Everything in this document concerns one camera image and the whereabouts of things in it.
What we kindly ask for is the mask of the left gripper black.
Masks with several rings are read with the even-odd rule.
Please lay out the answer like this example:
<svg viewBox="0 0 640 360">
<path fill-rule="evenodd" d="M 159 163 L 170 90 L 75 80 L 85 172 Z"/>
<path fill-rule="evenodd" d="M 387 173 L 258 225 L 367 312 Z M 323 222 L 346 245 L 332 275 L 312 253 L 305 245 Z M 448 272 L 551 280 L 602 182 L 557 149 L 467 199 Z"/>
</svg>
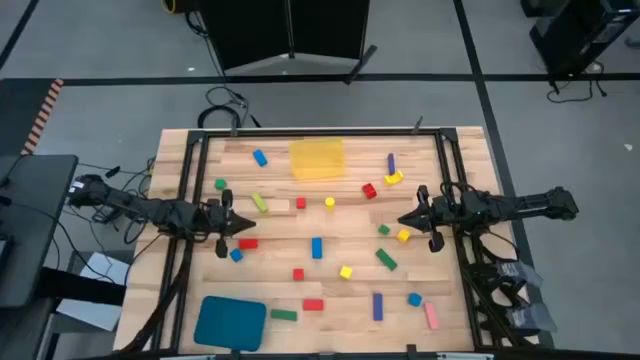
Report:
<svg viewBox="0 0 640 360">
<path fill-rule="evenodd" d="M 230 189 L 223 190 L 220 199 L 211 198 L 206 202 L 210 231 L 219 235 L 215 245 L 215 253 L 219 258 L 226 258 L 228 255 L 225 231 L 229 222 L 233 223 L 228 226 L 229 237 L 256 226 L 253 220 L 242 217 L 231 210 L 232 204 L 233 194 Z"/>
</svg>

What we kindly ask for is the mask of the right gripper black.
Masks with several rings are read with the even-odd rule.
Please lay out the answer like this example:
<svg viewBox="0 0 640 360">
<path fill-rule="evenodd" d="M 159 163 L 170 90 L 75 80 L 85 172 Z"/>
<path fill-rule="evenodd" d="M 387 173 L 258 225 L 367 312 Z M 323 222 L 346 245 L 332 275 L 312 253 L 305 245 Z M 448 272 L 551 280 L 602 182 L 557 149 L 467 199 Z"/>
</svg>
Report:
<svg viewBox="0 0 640 360">
<path fill-rule="evenodd" d="M 431 239 L 428 246 L 432 253 L 440 252 L 445 245 L 444 237 L 437 230 L 438 226 L 451 225 L 454 215 L 445 196 L 437 196 L 429 200 L 429 191 L 426 185 L 420 185 L 417 190 L 418 207 L 409 213 L 399 217 L 399 223 L 430 233 Z"/>
</svg>

